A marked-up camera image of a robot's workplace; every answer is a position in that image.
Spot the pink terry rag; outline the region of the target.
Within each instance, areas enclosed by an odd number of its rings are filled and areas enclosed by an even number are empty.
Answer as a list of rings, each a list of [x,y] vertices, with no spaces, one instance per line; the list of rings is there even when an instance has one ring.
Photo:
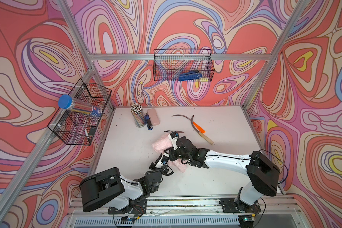
[[[164,154],[164,151],[166,149],[173,147],[172,141],[168,137],[169,134],[170,132],[164,133],[159,140],[152,144],[152,148],[156,153]],[[168,165],[172,168],[177,167],[182,173],[185,173],[185,171],[187,170],[186,164],[182,164],[181,159],[177,159],[175,161],[169,160]]]

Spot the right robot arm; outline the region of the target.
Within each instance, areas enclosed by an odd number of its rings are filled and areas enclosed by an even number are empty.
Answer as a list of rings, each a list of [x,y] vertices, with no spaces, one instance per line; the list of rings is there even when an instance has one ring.
[[[246,175],[249,182],[238,192],[237,204],[251,206],[263,196],[277,195],[280,170],[260,151],[253,151],[250,155],[224,154],[197,148],[184,136],[164,152],[170,161],[180,159],[197,168],[220,168]]]

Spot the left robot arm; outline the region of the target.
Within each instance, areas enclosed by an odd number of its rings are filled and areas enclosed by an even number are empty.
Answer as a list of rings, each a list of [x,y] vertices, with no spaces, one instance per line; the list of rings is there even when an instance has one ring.
[[[95,211],[103,206],[124,210],[157,192],[163,177],[173,174],[167,164],[157,168],[152,163],[150,170],[136,180],[122,176],[117,167],[88,176],[79,184],[83,212]]]

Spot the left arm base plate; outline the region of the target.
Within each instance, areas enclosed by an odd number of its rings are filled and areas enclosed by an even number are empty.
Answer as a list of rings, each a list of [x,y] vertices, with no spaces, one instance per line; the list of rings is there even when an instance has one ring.
[[[108,208],[109,215],[137,215],[142,216],[146,213],[147,199],[130,200],[130,203],[125,208],[118,210],[114,207]]]

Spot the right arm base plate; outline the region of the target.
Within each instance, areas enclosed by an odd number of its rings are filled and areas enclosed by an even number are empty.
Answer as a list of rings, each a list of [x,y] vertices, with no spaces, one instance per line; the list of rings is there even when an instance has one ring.
[[[236,198],[221,198],[219,204],[224,213],[259,214],[261,212],[257,201],[253,205],[247,205]]]

